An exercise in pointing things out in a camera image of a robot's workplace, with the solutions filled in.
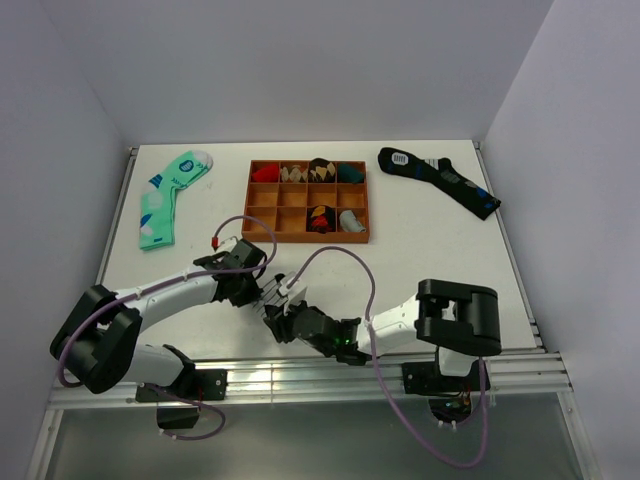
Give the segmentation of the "white black-striped ankle sock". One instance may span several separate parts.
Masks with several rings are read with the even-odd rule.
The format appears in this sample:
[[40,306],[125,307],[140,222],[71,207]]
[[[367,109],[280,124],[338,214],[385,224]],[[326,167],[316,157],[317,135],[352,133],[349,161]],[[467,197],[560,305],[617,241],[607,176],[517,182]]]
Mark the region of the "white black-striped ankle sock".
[[253,311],[261,318],[264,315],[264,307],[266,305],[277,305],[277,284],[278,281],[286,274],[276,274],[271,280],[267,281],[261,287],[261,293],[258,299],[253,303]]

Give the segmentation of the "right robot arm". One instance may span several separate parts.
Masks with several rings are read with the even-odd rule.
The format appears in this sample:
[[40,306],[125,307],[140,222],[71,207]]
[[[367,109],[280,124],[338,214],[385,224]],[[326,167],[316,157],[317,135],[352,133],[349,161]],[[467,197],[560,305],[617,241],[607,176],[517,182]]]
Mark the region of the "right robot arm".
[[360,318],[335,320],[305,299],[307,287],[279,275],[256,308],[278,343],[299,340],[327,358],[361,366],[401,346],[422,341],[436,347],[435,383],[457,388],[478,357],[502,352],[495,290],[427,279],[400,305]]

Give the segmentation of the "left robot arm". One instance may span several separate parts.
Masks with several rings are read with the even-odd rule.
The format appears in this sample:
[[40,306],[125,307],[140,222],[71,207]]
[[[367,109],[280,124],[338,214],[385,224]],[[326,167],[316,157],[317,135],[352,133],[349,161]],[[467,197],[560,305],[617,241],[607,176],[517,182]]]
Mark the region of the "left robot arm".
[[155,384],[170,398],[183,399],[195,386],[194,362],[174,346],[140,343],[139,335],[195,306],[254,302],[265,259],[252,243],[231,238],[215,254],[155,283],[119,291],[94,285],[55,335],[50,353],[62,372],[69,371],[94,394],[130,381]]

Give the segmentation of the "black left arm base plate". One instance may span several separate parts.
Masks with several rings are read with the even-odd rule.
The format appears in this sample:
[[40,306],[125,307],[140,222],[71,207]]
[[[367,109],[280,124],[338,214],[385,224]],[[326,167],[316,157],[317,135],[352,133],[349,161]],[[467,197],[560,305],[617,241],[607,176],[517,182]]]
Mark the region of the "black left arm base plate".
[[196,369],[181,375],[168,387],[139,386],[135,401],[138,403],[165,402],[179,398],[189,401],[222,401],[226,396],[228,371],[226,369]]

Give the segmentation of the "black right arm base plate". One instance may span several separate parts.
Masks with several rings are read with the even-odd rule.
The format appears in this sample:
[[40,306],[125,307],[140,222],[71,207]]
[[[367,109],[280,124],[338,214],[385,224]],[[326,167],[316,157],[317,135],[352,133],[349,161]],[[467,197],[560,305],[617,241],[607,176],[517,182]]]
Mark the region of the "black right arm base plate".
[[479,392],[481,378],[485,381],[485,390],[491,387],[487,372],[480,376],[479,361],[471,365],[470,373],[464,377],[444,376],[434,361],[405,362],[401,364],[402,382],[406,394],[420,396],[442,396],[466,392]]

